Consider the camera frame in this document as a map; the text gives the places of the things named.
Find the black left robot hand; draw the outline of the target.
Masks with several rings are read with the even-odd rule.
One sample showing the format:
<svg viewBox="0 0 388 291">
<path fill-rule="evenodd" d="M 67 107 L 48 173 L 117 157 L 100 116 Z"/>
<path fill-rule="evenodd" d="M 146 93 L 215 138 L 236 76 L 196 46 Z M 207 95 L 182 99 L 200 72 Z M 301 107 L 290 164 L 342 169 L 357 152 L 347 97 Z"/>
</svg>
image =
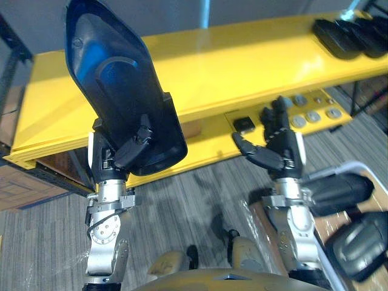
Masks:
<svg viewBox="0 0 388 291">
<path fill-rule="evenodd" d="M 141 115 L 137 133 L 119 148 L 113 145 L 101 118 L 95 119 L 93 130 L 92 157 L 88 161 L 95 183 L 111 179 L 127 181 L 135 162 L 150 147 L 153 131 L 148 115 Z"/>
</svg>

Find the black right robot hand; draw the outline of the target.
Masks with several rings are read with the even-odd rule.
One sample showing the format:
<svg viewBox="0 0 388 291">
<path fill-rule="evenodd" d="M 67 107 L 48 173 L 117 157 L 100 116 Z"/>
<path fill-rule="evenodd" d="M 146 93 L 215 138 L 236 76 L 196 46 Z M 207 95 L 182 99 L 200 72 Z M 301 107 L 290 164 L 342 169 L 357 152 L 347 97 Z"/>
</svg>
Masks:
<svg viewBox="0 0 388 291">
<path fill-rule="evenodd" d="M 232 133 L 232 139 L 242 156 L 252 164 L 266 169 L 272 180 L 281 178 L 300 179 L 303 161 L 296 133 L 290 128 L 286 99 L 279 96 L 260 114 L 264 126 L 266 145 L 254 145 L 240 133 Z"/>
</svg>

